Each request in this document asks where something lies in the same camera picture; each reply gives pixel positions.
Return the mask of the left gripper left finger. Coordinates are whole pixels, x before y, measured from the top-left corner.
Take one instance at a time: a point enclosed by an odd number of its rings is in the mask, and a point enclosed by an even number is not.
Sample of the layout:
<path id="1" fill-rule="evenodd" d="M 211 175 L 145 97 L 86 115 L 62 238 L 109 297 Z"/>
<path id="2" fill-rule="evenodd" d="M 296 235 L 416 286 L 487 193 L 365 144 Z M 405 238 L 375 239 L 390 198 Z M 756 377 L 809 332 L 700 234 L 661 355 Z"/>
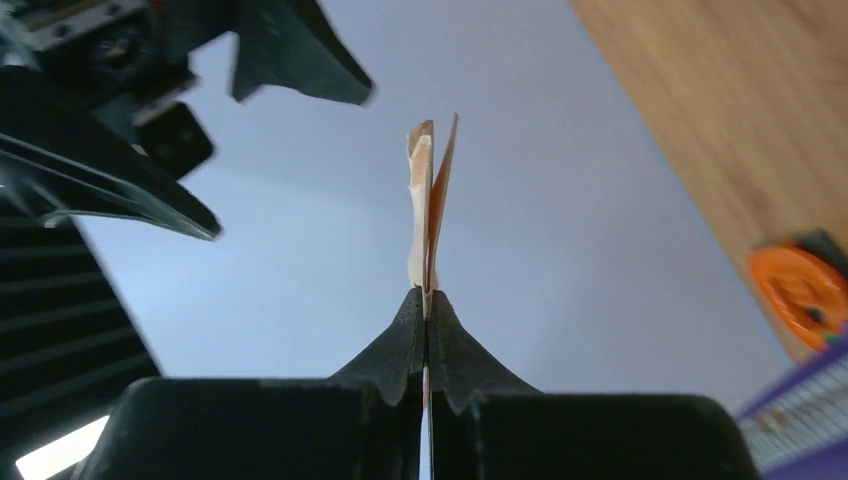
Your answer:
<path id="1" fill-rule="evenodd" d="M 415 479 L 423 296 L 324 379 L 147 378 L 112 410 L 80 479 Z"/>

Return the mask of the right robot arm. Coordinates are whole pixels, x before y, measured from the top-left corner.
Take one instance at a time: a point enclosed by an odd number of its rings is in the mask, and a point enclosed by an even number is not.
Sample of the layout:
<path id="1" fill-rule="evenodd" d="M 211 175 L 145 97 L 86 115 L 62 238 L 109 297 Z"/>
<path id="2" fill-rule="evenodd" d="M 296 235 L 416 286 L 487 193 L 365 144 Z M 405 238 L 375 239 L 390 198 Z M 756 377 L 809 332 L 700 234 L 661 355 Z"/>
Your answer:
<path id="1" fill-rule="evenodd" d="M 1 475 L 95 425 L 158 369 L 81 216 L 211 241 L 182 186 L 214 147 L 181 95 L 198 48 L 238 38 L 230 96 L 264 86 L 352 105 L 373 90 L 316 1 L 5 1 L 1 52 Z"/>

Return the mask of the beige letter paper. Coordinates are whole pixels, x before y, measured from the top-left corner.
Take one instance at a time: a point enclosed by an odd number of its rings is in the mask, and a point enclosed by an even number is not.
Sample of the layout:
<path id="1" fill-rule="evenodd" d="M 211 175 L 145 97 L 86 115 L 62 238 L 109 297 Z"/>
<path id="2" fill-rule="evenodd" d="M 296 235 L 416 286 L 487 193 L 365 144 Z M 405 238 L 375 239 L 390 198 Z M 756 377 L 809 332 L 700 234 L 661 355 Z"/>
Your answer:
<path id="1" fill-rule="evenodd" d="M 413 239 L 407 261 L 410 285 L 422 294 L 422 313 L 430 316 L 432 295 L 439 287 L 436 257 L 453 166 L 459 115 L 454 114 L 441 164 L 435 169 L 434 122 L 425 120 L 406 136 L 408 189 L 413 211 Z"/>

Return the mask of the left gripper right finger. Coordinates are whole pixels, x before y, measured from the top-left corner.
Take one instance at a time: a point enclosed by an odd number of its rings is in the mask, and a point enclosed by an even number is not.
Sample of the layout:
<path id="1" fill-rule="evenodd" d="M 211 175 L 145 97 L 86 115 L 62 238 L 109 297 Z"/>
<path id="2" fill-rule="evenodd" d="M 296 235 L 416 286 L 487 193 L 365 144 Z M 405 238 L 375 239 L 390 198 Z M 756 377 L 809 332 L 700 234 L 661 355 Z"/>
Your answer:
<path id="1" fill-rule="evenodd" d="M 427 321 L 435 479 L 755 479 L 731 416 L 689 394 L 554 394 L 518 377 L 447 295 Z"/>

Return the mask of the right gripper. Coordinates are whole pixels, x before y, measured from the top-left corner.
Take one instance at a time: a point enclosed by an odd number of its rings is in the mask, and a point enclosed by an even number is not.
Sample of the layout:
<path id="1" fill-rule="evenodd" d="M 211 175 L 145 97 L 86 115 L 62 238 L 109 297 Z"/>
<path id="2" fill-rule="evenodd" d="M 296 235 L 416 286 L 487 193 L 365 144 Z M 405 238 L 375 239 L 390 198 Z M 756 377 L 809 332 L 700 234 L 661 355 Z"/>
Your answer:
<path id="1" fill-rule="evenodd" d="M 314 0 L 238 1 L 230 95 L 280 86 L 362 105 L 373 81 Z M 190 54 L 230 30 L 231 1 L 4 1 L 1 64 L 32 69 L 181 179 L 215 152 L 179 97 L 197 76 Z M 148 158 L 94 167 L 1 135 L 1 195 L 26 218 L 57 228 L 73 216 L 132 220 L 212 241 L 217 217 Z"/>

